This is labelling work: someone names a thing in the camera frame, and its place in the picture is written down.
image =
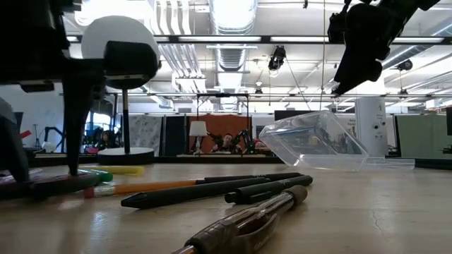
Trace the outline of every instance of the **table lamp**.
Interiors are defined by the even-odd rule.
[[[192,121],[190,125],[191,137],[196,137],[196,152],[195,154],[200,154],[201,150],[201,137],[207,136],[207,128],[205,121]]]

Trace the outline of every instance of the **orange pencil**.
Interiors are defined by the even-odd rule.
[[[132,183],[132,184],[119,184],[114,186],[89,187],[85,189],[85,198],[98,198],[109,195],[131,194],[146,191],[156,191],[167,188],[193,186],[196,185],[197,181],[198,180],[182,180],[170,182]]]

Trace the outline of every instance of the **clear plastic container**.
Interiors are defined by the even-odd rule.
[[[259,135],[284,163],[314,169],[357,171],[369,155],[329,111],[276,121]]]

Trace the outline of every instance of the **white sphere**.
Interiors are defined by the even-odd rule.
[[[160,60],[160,52],[153,34],[138,20],[125,16],[107,16],[94,20],[82,37],[84,59],[102,59],[108,41],[141,42],[150,45]]]

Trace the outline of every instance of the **yellow marker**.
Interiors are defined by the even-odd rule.
[[[80,169],[97,169],[111,174],[144,174],[143,166],[81,166]]]

